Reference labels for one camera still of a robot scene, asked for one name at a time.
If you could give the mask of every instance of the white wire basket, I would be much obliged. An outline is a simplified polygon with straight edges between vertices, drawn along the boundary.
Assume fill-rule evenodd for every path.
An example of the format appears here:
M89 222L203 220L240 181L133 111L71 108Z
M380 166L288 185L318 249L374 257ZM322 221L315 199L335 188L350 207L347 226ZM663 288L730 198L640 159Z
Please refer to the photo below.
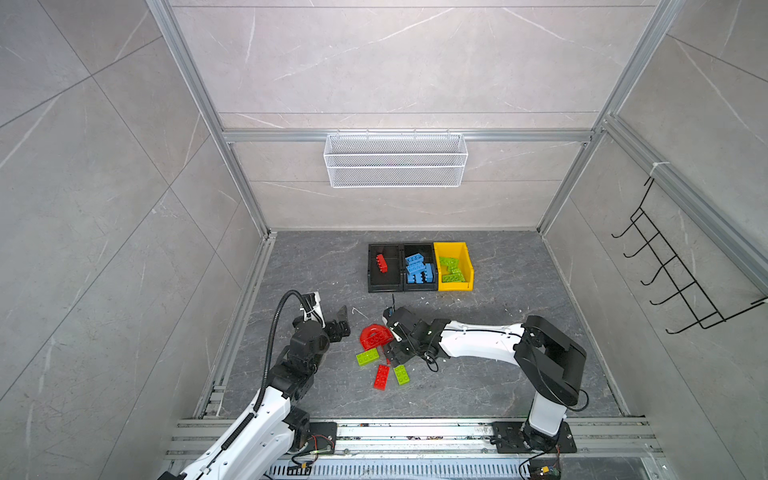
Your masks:
M458 187L467 163L461 134L330 134L323 152L331 187Z

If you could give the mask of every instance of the white cable tie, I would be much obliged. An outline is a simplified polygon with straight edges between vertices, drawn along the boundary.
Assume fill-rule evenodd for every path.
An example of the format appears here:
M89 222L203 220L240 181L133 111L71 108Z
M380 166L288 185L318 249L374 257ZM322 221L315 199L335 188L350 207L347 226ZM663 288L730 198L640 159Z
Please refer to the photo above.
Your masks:
M648 177L652 177L654 175L654 170L656 170L656 167L659 165L669 164L670 162L653 162L653 167L650 169L650 172L648 173Z

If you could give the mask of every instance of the green toy brick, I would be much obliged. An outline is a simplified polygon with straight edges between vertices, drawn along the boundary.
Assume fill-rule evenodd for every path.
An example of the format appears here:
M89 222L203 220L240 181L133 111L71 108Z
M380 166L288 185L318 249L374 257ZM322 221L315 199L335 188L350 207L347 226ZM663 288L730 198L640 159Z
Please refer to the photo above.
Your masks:
M411 381L411 379L408 377L408 372L406 372L405 365L398 365L395 367L395 376L397 377L397 383L400 385L405 385Z
M440 257L440 264L447 267L458 266L458 258Z
M451 283L451 282L465 282L464 275L462 273L451 273L450 275L443 275L442 276L442 282L443 283Z
M379 359L379 351L377 349L366 350L363 353L357 354L357 363L360 366L368 365L371 362L375 362Z

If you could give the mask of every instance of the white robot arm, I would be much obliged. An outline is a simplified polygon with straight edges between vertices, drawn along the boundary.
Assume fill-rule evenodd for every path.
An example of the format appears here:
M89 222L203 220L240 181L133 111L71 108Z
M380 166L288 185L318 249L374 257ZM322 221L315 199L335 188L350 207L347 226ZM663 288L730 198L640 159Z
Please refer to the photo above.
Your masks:
M304 448L309 438L309 416L292 407L291 400L306 393L329 343L348 336L349 325L346 307L339 311L338 322L326 323L317 292L304 296L291 292L275 313L267 366L271 364L276 321L291 294L302 299L303 317L294 320L296 332L280 354L281 362L268 371L265 368L262 389L198 460L179 476L166 472L158 480L258 480L280 456ZM520 366L537 390L521 429L526 449L546 452L558 441L566 409L578 401L586 354L545 319L529 316L525 323L507 326L469 325L447 319L426 323L401 307L385 310L383 320L395 337L384 345L384 352L395 365L415 356L428 364L441 357L477 356Z

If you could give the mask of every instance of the metal vent grate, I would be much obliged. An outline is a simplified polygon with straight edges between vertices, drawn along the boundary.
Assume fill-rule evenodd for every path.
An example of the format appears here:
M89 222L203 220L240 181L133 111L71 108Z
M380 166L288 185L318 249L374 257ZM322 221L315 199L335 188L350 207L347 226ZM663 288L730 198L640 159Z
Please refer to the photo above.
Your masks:
M312 467L309 475L306 474L306 470L289 470L293 465L290 460L279 460L270 468L269 473L275 480L521 478L518 467L524 460L524 458L328 458L320 459L317 465ZM528 464L523 465L522 473L526 478L530 476Z

